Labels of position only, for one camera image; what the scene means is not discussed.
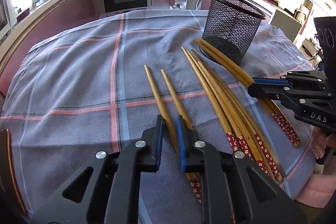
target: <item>silver screw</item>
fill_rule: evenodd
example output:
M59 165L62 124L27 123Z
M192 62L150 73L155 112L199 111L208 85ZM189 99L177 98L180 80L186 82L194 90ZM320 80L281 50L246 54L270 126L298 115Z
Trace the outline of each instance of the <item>silver screw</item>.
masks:
M245 154L243 152L241 152L241 151L237 151L237 152L235 152L235 157L237 159L242 159L242 158L245 157Z
M197 141L195 142L195 146L198 147L198 148L202 148L205 146L205 142L203 141Z
M136 146L136 147L144 147L145 145L146 145L146 142L143 141L143 140L137 141L137 142L135 143L135 146Z
M105 157L106 157L106 152L105 151L98 151L96 153L96 158L98 158L98 159L103 159Z

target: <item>microwave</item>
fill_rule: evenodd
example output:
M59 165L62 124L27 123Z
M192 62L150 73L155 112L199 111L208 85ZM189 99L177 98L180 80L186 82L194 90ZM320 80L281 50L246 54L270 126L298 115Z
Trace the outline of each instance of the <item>microwave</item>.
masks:
M16 15L11 0L0 0L0 40L16 24Z

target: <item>pink cloth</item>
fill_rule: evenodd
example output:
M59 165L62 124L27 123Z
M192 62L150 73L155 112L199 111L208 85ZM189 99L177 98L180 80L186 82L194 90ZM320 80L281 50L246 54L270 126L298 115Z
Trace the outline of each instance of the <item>pink cloth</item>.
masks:
M315 208L323 208L336 190L336 157L325 165L323 175L312 174L296 200Z

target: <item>mesh pen holder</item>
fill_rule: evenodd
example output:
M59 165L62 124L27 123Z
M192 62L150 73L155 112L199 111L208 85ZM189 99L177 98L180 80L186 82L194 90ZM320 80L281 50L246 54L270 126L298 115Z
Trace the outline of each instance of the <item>mesh pen holder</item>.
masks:
M211 0L202 39L240 65L263 19L266 15L244 0Z

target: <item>plaid tablecloth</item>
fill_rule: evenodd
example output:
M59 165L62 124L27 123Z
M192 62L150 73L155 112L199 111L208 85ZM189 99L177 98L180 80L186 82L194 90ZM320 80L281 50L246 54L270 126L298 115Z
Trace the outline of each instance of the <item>plaid tablecloth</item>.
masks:
M217 149L231 152L210 102L181 46L198 47L207 11L140 10L97 20L36 44L9 87L0 117L12 133L15 177L33 214L70 175L99 150L122 150L159 114L146 78L147 64L173 122L178 116L164 79L172 80L194 128ZM294 148L280 127L223 67L208 64L229 84L261 126L286 177L279 185L295 198L315 160L311 126L279 106L302 140ZM288 70L311 70L305 57L270 25L261 25L241 63L251 77L279 78ZM167 136L156 174L142 173L139 223L200 223L201 207L181 172Z

